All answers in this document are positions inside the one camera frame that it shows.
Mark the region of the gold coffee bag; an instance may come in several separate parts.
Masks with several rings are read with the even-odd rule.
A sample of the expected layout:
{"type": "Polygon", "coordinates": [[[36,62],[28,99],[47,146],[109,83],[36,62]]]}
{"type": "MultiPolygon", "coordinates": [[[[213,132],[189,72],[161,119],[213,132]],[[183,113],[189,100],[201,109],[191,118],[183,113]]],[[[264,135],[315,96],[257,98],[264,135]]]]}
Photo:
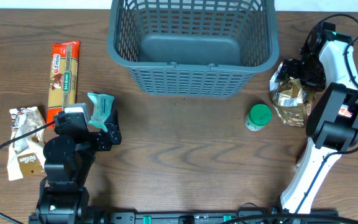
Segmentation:
{"type": "Polygon", "coordinates": [[[303,128],[311,113],[315,92],[302,85],[298,78],[277,80],[283,67],[282,62],[269,81],[270,98],[283,124],[303,128]]]}

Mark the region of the teal wipes packet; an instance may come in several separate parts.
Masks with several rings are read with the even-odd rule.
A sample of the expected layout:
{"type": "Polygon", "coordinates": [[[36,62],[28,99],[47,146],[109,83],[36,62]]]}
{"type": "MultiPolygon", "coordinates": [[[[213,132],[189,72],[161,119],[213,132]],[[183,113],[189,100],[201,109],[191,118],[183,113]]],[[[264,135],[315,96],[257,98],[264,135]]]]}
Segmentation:
{"type": "Polygon", "coordinates": [[[111,115],[114,97],[107,94],[88,93],[88,98],[94,104],[93,114],[88,123],[107,132],[105,122],[111,115]]]}

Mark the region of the green lid jar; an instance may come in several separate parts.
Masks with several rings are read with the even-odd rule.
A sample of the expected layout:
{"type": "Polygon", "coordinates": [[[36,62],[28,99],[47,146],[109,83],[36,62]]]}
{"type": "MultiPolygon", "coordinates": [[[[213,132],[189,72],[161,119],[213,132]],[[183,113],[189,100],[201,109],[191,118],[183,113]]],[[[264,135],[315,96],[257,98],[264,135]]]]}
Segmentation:
{"type": "Polygon", "coordinates": [[[272,111],[265,104],[254,105],[246,115],[244,122],[250,131],[260,131],[272,119],[272,111]]]}

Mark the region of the Kleenex tissue multipack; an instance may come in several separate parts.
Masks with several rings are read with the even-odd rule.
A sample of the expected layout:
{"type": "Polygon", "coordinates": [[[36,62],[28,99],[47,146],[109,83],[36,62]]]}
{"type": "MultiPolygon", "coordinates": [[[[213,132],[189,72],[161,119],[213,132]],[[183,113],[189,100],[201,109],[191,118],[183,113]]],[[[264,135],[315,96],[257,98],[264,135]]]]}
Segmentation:
{"type": "Polygon", "coordinates": [[[338,111],[338,115],[347,118],[352,118],[353,113],[349,111],[349,107],[347,105],[341,105],[338,111]]]}

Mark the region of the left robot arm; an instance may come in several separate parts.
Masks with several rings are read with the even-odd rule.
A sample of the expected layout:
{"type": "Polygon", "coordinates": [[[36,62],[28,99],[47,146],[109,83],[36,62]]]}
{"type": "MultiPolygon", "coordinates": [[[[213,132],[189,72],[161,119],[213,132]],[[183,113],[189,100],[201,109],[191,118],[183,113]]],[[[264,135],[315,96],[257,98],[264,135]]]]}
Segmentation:
{"type": "Polygon", "coordinates": [[[46,177],[40,183],[40,197],[29,223],[109,223],[107,210],[88,205],[85,182],[95,154],[110,151],[122,141],[117,110],[105,121],[105,131],[88,131],[80,112],[61,111],[53,120],[57,136],[43,149],[46,177]]]}

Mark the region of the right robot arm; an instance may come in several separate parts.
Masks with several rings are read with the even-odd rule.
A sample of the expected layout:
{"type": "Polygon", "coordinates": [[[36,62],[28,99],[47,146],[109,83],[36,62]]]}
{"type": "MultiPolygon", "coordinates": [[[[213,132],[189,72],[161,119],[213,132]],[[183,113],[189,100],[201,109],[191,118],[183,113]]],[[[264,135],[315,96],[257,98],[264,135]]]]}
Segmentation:
{"type": "Polygon", "coordinates": [[[317,23],[300,50],[302,58],[284,60],[270,80],[277,93],[284,83],[300,84],[323,95],[306,124],[308,142],[299,168],[280,196],[286,213],[309,214],[311,204],[334,163],[358,151],[358,73],[355,39],[333,23],[317,23]]]}

